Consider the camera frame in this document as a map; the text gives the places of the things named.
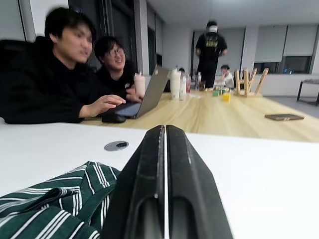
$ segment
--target green fabric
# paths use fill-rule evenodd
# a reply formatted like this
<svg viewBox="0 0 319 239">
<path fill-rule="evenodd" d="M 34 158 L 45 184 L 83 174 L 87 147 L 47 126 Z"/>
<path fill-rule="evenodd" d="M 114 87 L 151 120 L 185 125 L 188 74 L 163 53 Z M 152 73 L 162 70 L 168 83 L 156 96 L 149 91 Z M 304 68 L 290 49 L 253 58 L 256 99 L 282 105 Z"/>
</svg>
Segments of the green fabric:
<svg viewBox="0 0 319 239">
<path fill-rule="evenodd" d="M 1 239 L 98 239 L 120 172 L 86 164 L 0 198 Z"/>
</svg>

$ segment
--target silver laptop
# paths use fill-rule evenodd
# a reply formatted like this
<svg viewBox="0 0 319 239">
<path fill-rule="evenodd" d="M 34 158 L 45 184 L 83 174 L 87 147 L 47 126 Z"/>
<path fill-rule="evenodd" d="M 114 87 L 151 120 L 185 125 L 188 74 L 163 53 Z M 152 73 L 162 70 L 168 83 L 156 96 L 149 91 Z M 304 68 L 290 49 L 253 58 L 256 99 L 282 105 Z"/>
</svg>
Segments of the silver laptop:
<svg viewBox="0 0 319 239">
<path fill-rule="evenodd" d="M 170 70 L 156 66 L 141 104 L 128 103 L 112 109 L 112 113 L 136 119 L 154 109 L 163 94 Z"/>
</svg>

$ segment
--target yellow box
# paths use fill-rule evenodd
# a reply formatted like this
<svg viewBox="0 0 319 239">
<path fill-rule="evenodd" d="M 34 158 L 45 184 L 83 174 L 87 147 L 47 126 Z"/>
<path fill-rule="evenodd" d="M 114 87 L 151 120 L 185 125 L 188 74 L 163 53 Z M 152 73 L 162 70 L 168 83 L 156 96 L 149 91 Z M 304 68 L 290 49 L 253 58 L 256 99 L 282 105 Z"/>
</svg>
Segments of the yellow box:
<svg viewBox="0 0 319 239">
<path fill-rule="evenodd" d="M 228 93 L 224 94 L 223 101 L 229 102 L 230 101 L 230 94 L 228 94 Z"/>
</svg>

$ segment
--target floor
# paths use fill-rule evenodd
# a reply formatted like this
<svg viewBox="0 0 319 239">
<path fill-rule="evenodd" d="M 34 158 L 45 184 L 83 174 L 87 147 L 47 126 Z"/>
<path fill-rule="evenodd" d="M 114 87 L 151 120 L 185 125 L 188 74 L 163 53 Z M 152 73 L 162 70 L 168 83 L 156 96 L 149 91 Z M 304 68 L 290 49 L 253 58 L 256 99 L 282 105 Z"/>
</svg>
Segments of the floor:
<svg viewBox="0 0 319 239">
<path fill-rule="evenodd" d="M 315 107 L 304 102 L 297 102 L 297 97 L 267 97 L 267 98 L 270 100 L 276 101 L 278 103 L 281 103 L 285 106 L 294 108 L 298 111 L 305 112 L 306 114 L 319 119 L 319 107 Z M 316 99 L 306 98 L 305 100 L 315 101 Z"/>
</svg>

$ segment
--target white cup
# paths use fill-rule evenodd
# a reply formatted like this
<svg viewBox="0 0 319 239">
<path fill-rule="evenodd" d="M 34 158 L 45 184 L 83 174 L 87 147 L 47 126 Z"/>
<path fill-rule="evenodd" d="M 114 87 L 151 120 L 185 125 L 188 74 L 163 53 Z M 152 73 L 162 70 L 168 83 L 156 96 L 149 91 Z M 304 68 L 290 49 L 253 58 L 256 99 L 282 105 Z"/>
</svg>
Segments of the white cup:
<svg viewBox="0 0 319 239">
<path fill-rule="evenodd" d="M 134 75 L 135 93 L 137 96 L 144 98 L 145 95 L 145 77 L 142 73 Z"/>
<path fill-rule="evenodd" d="M 179 99 L 180 75 L 181 75 L 181 72 L 177 71 L 177 69 L 174 69 L 171 71 L 170 93 L 171 93 L 171 98 L 173 100 Z"/>
</svg>

